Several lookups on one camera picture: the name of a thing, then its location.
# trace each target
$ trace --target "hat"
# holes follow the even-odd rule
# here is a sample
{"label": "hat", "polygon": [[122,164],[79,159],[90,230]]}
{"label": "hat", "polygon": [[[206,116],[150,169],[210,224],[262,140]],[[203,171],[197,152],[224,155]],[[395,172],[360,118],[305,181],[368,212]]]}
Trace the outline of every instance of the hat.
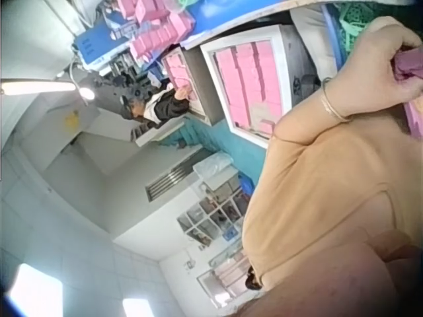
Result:
{"label": "hat", "polygon": [[134,115],[132,114],[128,98],[126,98],[125,96],[121,96],[120,104],[122,105],[122,107],[120,108],[120,115],[122,116],[122,118],[132,120],[134,118]]}

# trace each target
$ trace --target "hand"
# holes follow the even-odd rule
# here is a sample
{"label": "hand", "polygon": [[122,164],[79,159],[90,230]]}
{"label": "hand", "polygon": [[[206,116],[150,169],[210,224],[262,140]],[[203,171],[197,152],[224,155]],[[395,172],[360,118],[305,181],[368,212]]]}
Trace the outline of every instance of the hand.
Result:
{"label": "hand", "polygon": [[376,112],[411,101],[423,92],[423,79],[394,78],[391,60],[402,47],[416,48],[421,39],[391,17],[375,19],[358,38],[339,74],[328,83],[327,97],[342,116]]}
{"label": "hand", "polygon": [[178,100],[188,99],[188,96],[192,92],[192,88],[190,85],[184,85],[178,88],[174,94],[174,97]]}

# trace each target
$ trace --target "display case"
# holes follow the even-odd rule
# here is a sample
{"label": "display case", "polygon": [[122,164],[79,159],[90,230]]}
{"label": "display case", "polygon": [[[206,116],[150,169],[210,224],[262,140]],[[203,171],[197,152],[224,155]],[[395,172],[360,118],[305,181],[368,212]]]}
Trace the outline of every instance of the display case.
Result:
{"label": "display case", "polygon": [[201,50],[231,132],[267,148],[276,122],[308,96],[303,78],[316,74],[295,27],[248,30]]}
{"label": "display case", "polygon": [[191,85],[190,116],[208,125],[225,117],[200,48],[189,51],[175,48],[163,57],[162,62],[175,88]]}

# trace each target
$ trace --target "stack of pink boxes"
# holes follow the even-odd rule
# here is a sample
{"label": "stack of pink boxes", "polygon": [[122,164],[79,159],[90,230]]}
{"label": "stack of pink boxes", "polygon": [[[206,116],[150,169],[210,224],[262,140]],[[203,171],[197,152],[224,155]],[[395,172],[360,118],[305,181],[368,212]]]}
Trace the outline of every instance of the stack of pink boxes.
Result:
{"label": "stack of pink boxes", "polygon": [[192,87],[192,93],[189,100],[195,101],[198,99],[195,92],[195,87],[192,84],[192,79],[189,74],[189,71],[184,64],[184,58],[179,56],[179,53],[171,53],[163,58],[163,63],[166,67],[166,70],[169,72],[169,78],[175,86],[175,88],[180,88],[185,85],[190,85]]}
{"label": "stack of pink boxes", "polygon": [[258,129],[272,134],[282,116],[282,99],[276,63],[270,41],[251,42],[217,51],[215,58],[225,87],[232,121],[251,128],[250,107],[266,105],[271,115],[259,118]]}
{"label": "stack of pink boxes", "polygon": [[189,13],[171,13],[165,8],[163,0],[118,0],[118,4],[124,18],[135,18],[140,24],[152,21],[157,25],[130,43],[135,59],[147,61],[151,51],[179,43],[194,27],[194,19]]}

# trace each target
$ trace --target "fluorescent light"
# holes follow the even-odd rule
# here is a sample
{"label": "fluorescent light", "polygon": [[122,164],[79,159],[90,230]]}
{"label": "fluorescent light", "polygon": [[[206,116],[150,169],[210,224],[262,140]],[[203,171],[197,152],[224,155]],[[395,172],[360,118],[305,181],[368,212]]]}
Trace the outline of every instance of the fluorescent light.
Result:
{"label": "fluorescent light", "polygon": [[85,87],[80,88],[79,94],[87,100],[94,100],[95,98],[95,93],[90,88],[85,88]]}
{"label": "fluorescent light", "polygon": [[124,299],[126,317],[154,317],[148,300]]}
{"label": "fluorescent light", "polygon": [[63,317],[63,285],[27,264],[18,268],[9,299],[26,317]]}
{"label": "fluorescent light", "polygon": [[1,82],[2,94],[16,96],[20,94],[39,94],[75,90],[73,83],[63,81],[35,81],[28,79],[4,80]]}

